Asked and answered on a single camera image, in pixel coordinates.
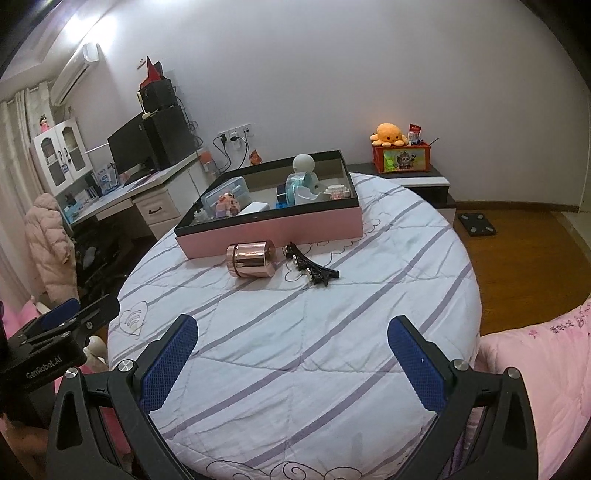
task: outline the heart embroidery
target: heart embroidery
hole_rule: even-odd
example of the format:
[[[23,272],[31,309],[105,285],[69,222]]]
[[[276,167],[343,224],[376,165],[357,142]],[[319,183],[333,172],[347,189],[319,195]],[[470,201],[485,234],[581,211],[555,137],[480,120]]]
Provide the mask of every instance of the heart embroidery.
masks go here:
[[[136,303],[131,310],[125,310],[119,317],[121,331],[128,335],[139,336],[147,313],[148,304],[144,301]]]

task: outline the air conditioner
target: air conditioner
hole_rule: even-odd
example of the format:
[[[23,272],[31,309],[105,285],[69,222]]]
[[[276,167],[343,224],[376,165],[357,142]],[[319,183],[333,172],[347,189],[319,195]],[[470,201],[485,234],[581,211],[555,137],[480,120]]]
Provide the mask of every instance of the air conditioner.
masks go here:
[[[63,105],[70,92],[80,83],[86,73],[96,66],[98,61],[99,50],[96,43],[85,43],[79,47],[51,88],[50,97],[53,105]]]

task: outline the red storage box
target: red storage box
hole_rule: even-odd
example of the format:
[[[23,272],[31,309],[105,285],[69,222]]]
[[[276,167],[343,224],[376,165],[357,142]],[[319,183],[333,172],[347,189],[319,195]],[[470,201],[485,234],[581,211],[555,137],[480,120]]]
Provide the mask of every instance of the red storage box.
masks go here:
[[[406,147],[373,147],[374,164],[380,173],[393,171],[429,171],[431,147],[422,142]]]

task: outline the ceiling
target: ceiling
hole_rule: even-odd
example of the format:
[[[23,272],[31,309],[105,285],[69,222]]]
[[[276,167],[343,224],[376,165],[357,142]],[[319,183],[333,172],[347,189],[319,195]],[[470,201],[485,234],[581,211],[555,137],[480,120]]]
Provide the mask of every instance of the ceiling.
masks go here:
[[[0,100],[55,78],[86,33],[121,0],[63,0],[33,30],[0,79]]]

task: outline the pink puffer jacket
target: pink puffer jacket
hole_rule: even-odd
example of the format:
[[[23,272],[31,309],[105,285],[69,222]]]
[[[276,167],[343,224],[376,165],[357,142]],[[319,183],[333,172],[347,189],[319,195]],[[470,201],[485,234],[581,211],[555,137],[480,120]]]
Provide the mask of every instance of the pink puffer jacket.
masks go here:
[[[25,235],[51,301],[78,299],[74,244],[64,230],[54,197],[37,197],[25,216]]]

